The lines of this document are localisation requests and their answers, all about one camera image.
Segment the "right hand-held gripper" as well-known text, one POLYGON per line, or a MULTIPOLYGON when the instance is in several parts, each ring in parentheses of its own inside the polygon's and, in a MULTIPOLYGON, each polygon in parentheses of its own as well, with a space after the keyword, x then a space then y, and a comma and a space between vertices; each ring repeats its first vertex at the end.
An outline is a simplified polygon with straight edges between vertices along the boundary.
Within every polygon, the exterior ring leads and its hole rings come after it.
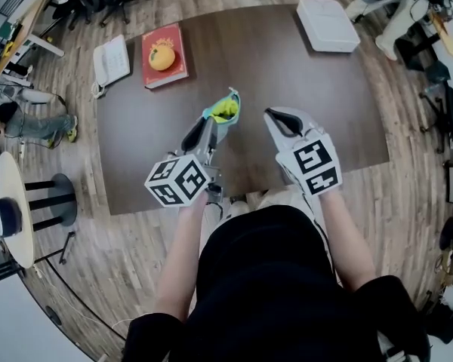
POLYGON ((307 112, 291 107, 270 107, 263 119, 279 152, 277 163, 304 193, 320 196, 343 183, 331 137, 307 112), (296 138, 303 139, 292 147, 296 138))

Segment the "light blue pencil pouch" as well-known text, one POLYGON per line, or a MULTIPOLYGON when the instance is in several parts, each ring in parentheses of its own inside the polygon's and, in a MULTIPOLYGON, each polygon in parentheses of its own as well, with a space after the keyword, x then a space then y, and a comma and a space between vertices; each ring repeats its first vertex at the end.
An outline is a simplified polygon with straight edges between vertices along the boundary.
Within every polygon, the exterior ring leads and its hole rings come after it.
POLYGON ((202 112, 204 119, 213 118, 217 125, 217 143, 220 143, 226 137, 229 128, 237 124, 240 116, 241 98, 239 92, 232 87, 229 90, 228 95, 202 112))

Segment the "person's left forearm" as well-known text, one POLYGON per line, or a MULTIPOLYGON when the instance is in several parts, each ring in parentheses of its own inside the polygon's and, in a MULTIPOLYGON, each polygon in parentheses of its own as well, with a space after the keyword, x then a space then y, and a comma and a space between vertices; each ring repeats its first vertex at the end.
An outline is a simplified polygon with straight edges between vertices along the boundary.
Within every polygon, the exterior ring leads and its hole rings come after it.
POLYGON ((174 240, 159 277, 155 311, 179 321, 188 318, 196 288, 202 217, 208 194, 202 192, 188 207, 179 210, 174 240))

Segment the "person's right forearm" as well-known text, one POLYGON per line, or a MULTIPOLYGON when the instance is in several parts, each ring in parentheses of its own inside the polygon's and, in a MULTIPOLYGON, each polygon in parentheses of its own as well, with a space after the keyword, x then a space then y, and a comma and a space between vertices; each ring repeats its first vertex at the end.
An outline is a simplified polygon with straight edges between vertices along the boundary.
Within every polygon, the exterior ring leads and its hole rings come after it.
POLYGON ((356 291, 376 278, 374 261, 337 189, 319 196, 331 258, 343 286, 356 291))

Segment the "person's white shoe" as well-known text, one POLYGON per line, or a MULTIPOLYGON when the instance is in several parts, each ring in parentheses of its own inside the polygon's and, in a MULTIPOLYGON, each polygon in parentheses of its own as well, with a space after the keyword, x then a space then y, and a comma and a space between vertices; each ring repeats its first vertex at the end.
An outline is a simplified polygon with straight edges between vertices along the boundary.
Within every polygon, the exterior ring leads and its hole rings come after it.
POLYGON ((246 201, 234 201, 226 213, 226 219, 232 219, 237 216, 249 213, 250 207, 246 201))

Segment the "orange toy fruit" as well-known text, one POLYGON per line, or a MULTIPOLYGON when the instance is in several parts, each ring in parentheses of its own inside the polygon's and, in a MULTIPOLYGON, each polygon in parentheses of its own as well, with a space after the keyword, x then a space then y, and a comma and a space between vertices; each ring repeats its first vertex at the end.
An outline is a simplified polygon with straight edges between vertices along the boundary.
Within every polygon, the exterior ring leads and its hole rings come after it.
POLYGON ((160 44, 153 47, 149 53, 149 66, 156 71, 164 71, 171 67, 175 61, 174 49, 160 44))

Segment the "red hardcover book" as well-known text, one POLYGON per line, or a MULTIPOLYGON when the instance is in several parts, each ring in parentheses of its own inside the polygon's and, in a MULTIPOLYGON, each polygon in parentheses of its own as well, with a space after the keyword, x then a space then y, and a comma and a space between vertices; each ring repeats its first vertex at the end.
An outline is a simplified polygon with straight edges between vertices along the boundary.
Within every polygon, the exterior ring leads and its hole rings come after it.
POLYGON ((152 90, 189 76, 179 23, 172 23, 143 34, 141 46, 143 82, 146 88, 152 90), (173 48, 176 56, 173 65, 161 72, 152 69, 148 61, 151 49, 160 44, 173 48))

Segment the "white flat box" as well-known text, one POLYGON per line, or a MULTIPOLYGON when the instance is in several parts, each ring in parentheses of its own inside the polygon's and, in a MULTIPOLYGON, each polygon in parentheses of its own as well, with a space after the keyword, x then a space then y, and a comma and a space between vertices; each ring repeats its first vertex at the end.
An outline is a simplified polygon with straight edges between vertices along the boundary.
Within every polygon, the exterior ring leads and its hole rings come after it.
POLYGON ((360 44, 352 22, 335 0, 299 0, 297 15, 315 51, 348 54, 360 44))

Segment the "white desk telephone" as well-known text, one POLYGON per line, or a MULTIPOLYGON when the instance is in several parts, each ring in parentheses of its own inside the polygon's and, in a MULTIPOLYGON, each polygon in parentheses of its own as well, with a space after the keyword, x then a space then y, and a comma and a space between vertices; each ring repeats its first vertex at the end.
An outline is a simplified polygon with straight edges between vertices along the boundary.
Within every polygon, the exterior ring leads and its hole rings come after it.
POLYGON ((95 81, 91 94, 100 98, 105 88, 131 71, 128 50, 123 35, 118 35, 107 43, 97 46, 93 52, 95 81))

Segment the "person's black top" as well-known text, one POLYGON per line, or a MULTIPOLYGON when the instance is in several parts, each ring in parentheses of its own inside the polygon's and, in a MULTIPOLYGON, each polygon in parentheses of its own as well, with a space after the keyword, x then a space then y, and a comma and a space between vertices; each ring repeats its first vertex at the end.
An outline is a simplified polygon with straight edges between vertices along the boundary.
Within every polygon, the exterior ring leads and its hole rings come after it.
POLYGON ((199 258, 196 295, 185 321, 166 313, 132 321, 122 362, 387 362, 381 336, 430 360, 400 279, 344 289, 313 222, 290 206, 216 229, 199 258))

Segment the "wooden desk with black leg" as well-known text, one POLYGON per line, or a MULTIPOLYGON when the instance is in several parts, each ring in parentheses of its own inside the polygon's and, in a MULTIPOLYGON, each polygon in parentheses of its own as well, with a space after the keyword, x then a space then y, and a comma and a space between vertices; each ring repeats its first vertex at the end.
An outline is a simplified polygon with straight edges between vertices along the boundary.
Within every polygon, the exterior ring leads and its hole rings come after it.
POLYGON ((429 10, 428 16, 448 54, 453 57, 453 37, 449 35, 441 17, 432 9, 429 10))

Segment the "round light table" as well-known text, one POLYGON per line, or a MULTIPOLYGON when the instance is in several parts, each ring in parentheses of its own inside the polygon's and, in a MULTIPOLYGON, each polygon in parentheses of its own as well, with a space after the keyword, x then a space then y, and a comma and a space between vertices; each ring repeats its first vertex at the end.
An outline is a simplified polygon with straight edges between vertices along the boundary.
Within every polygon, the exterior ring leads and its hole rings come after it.
POLYGON ((0 198, 13 198, 22 213, 22 229, 3 238, 8 252, 22 268, 35 265, 35 233, 76 221, 78 203, 70 179, 58 173, 47 181, 26 182, 11 153, 0 154, 0 198))

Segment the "light wooden desk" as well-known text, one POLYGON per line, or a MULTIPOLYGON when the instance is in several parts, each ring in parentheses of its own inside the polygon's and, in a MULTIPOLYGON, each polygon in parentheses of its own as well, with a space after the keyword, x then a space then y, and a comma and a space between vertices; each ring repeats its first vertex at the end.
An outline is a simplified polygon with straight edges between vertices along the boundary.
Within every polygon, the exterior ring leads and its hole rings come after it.
POLYGON ((56 54, 58 57, 64 56, 65 53, 63 50, 53 46, 48 41, 36 36, 33 33, 33 29, 46 2, 47 0, 35 0, 27 12, 21 17, 20 24, 22 27, 20 28, 20 31, 18 32, 10 50, 7 51, 0 59, 0 75, 7 69, 12 58, 16 56, 17 52, 27 42, 38 45, 39 47, 56 54))

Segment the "black pot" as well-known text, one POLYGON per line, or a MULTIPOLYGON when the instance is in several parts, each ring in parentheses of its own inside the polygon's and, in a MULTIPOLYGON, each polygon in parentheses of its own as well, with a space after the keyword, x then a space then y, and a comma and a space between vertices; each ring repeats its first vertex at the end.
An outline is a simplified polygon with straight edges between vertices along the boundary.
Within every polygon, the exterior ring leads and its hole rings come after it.
POLYGON ((0 198, 0 236, 8 238, 22 229, 22 213, 13 198, 0 198))

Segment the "white whiteboard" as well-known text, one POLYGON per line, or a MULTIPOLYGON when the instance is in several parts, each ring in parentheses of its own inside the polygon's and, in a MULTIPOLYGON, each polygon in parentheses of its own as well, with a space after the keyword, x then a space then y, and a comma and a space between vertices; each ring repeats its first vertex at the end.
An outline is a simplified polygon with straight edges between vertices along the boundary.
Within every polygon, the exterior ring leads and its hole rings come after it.
POLYGON ((18 275, 0 281, 0 362, 94 362, 45 314, 18 275))

